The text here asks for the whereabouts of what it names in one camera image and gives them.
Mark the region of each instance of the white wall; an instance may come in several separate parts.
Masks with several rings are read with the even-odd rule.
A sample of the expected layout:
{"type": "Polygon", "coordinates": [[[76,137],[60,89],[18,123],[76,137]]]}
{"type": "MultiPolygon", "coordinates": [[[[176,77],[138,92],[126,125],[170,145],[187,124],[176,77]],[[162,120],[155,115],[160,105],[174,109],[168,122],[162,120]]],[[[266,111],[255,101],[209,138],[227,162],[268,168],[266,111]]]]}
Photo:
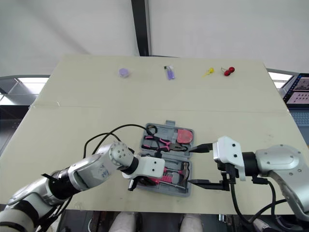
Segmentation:
{"type": "Polygon", "coordinates": [[[309,0],[149,0],[154,55],[309,72],[309,0]]]}
{"type": "Polygon", "coordinates": [[[129,0],[0,0],[0,76],[50,74],[63,54],[138,55],[129,0]]]}

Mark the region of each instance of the pliers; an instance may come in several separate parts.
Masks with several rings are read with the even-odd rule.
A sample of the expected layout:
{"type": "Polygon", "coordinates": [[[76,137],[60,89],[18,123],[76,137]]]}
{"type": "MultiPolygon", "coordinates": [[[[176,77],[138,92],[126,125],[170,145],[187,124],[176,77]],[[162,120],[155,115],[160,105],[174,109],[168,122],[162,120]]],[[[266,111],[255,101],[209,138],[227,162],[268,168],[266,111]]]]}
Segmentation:
{"type": "MultiPolygon", "coordinates": [[[[146,135],[146,136],[144,136],[144,140],[153,140],[153,141],[158,141],[159,143],[164,144],[164,146],[160,147],[160,150],[165,151],[165,152],[169,152],[170,150],[172,150],[172,151],[186,151],[188,149],[185,146],[181,146],[178,142],[176,142],[175,144],[172,144],[172,142],[170,140],[161,139],[161,138],[156,137],[156,136],[146,135]]],[[[158,147],[149,146],[149,145],[145,145],[145,144],[143,144],[141,147],[145,148],[145,149],[149,149],[149,150],[157,150],[158,149],[158,147]]]]}

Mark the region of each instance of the yellow pin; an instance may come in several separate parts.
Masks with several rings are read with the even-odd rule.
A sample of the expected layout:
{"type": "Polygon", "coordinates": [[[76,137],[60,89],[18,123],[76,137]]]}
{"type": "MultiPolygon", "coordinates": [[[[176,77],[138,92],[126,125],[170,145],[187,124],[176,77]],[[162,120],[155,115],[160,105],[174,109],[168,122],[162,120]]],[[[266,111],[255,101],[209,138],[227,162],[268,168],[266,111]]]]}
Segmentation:
{"type": "Polygon", "coordinates": [[[209,74],[211,74],[211,73],[213,73],[213,72],[214,72],[214,69],[213,69],[213,68],[210,68],[210,69],[208,69],[207,72],[205,72],[205,74],[204,74],[202,77],[205,77],[205,76],[207,76],[207,75],[209,75],[209,74]]]}

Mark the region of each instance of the monitor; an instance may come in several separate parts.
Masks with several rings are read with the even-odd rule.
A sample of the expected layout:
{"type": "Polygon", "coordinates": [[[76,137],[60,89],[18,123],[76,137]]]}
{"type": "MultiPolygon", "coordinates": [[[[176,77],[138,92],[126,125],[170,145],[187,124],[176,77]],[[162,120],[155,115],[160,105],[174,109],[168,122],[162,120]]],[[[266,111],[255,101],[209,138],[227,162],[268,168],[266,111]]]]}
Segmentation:
{"type": "Polygon", "coordinates": [[[289,108],[309,109],[309,73],[300,73],[283,97],[289,108]]]}

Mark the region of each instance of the screen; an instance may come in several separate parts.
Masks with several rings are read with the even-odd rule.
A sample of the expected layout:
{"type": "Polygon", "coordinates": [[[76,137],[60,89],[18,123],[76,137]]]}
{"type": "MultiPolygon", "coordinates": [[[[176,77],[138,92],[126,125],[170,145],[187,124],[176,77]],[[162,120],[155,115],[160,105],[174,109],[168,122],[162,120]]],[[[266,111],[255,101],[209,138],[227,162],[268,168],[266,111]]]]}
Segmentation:
{"type": "Polygon", "coordinates": [[[287,104],[309,104],[309,76],[302,76],[291,90],[287,104]]]}

